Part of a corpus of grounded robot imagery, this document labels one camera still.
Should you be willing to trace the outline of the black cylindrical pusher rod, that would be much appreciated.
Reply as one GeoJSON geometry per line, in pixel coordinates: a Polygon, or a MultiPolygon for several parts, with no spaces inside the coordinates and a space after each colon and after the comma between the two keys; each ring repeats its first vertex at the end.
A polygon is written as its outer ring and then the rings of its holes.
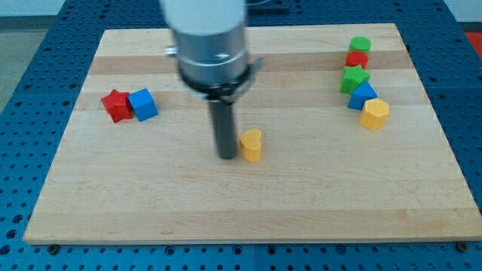
{"type": "Polygon", "coordinates": [[[224,160],[231,160],[237,152],[233,106],[222,101],[214,101],[209,103],[209,111],[218,156],[224,160]]]}

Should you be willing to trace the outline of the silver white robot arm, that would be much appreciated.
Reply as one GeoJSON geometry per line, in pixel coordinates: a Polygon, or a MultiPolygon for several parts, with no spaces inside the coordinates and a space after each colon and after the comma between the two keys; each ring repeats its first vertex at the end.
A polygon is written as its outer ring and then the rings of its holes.
{"type": "Polygon", "coordinates": [[[236,156],[233,104],[263,64],[249,62],[245,0],[160,0],[174,45],[178,73],[196,96],[209,103],[216,150],[221,159],[236,156]]]}

